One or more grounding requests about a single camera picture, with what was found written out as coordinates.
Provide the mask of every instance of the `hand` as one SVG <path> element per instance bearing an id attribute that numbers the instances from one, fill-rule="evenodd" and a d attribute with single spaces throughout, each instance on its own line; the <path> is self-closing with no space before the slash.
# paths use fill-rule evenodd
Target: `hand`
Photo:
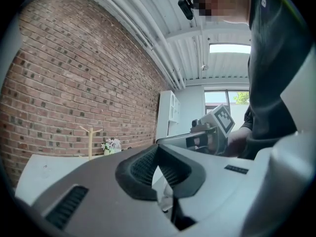
<path id="1" fill-rule="evenodd" d="M 247 127 L 231 132 L 227 138 L 227 147 L 222 154 L 225 157 L 238 157 L 246 147 L 246 138 L 251 133 Z"/>

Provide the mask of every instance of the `person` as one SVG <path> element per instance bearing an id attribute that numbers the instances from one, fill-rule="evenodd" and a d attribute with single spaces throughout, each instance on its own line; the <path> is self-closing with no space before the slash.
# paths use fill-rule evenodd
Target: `person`
<path id="1" fill-rule="evenodd" d="M 249 25 L 249 108 L 223 155 L 255 159 L 259 150 L 297 130 L 280 95 L 308 56 L 313 37 L 284 0 L 193 0 L 193 6 L 207 21 Z"/>

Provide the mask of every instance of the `skylight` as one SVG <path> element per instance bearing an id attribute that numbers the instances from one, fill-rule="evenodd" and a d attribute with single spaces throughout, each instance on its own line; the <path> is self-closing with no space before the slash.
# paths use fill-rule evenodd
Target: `skylight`
<path id="1" fill-rule="evenodd" d="M 210 53 L 248 53 L 250 54 L 251 47 L 241 44 L 210 44 Z"/>

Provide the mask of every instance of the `ceiling-mounted camera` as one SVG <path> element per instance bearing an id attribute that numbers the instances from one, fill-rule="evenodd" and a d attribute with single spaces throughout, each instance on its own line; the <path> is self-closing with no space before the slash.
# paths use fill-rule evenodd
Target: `ceiling-mounted camera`
<path id="1" fill-rule="evenodd" d="M 193 4 L 192 4 L 191 0 L 179 0 L 178 5 L 181 8 L 184 15 L 186 16 L 186 18 L 189 20 L 192 20 L 193 19 L 193 12 L 191 9 L 193 8 Z"/>

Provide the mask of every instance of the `black vent grille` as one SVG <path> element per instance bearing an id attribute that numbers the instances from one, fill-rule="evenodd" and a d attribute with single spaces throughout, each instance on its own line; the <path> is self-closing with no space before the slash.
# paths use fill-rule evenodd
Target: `black vent grille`
<path id="1" fill-rule="evenodd" d="M 171 188 L 190 176 L 192 169 L 178 158 L 160 150 L 159 167 Z"/>
<path id="2" fill-rule="evenodd" d="M 147 153 L 131 166 L 131 174 L 134 178 L 150 187 L 152 186 L 153 176 L 158 166 L 157 149 L 158 147 L 148 148 Z"/>
<path id="3" fill-rule="evenodd" d="M 73 187 L 67 195 L 46 216 L 46 220 L 59 229 L 64 229 L 75 210 L 86 196 L 88 189 L 83 186 Z"/>

